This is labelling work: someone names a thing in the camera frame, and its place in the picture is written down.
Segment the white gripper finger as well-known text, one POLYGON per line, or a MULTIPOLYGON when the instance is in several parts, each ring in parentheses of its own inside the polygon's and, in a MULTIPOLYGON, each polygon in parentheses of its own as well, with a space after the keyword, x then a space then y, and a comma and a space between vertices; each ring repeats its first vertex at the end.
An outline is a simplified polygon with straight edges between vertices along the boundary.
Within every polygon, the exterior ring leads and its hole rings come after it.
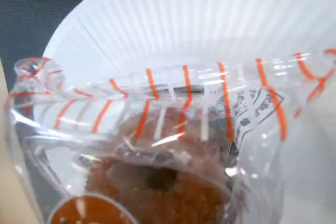
POLYGON ((7 85, 1 68, 1 223, 38 223, 7 151, 3 113, 6 98, 7 85))

